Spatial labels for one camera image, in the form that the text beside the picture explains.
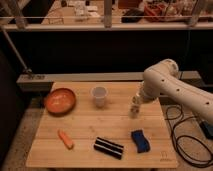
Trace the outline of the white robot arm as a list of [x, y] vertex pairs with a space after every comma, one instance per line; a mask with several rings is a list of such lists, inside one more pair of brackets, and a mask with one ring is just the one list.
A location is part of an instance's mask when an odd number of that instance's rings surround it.
[[213, 124], [213, 94], [180, 81], [178, 71], [179, 67], [172, 59], [162, 60], [145, 69], [137, 93], [140, 101], [155, 100], [163, 93]]

